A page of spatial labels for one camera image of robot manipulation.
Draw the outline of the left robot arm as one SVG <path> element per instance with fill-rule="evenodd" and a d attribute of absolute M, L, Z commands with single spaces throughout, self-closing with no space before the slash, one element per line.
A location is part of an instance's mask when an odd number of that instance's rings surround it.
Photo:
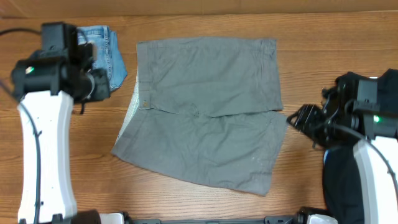
<path fill-rule="evenodd" d="M 11 77 L 23 134 L 19 223 L 125 223 L 123 213 L 81 212 L 70 178 L 70 121 L 75 104 L 109 98 L 109 80 L 95 69 L 95 46 L 64 22 L 45 23 L 35 57 L 16 63 Z"/>

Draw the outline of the grey khaki shorts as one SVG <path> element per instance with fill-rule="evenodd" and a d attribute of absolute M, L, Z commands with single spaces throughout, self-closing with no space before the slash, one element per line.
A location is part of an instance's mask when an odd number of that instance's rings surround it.
<path fill-rule="evenodd" d="M 266 195 L 287 129 L 274 39 L 139 42 L 112 153 L 194 184 Z"/>

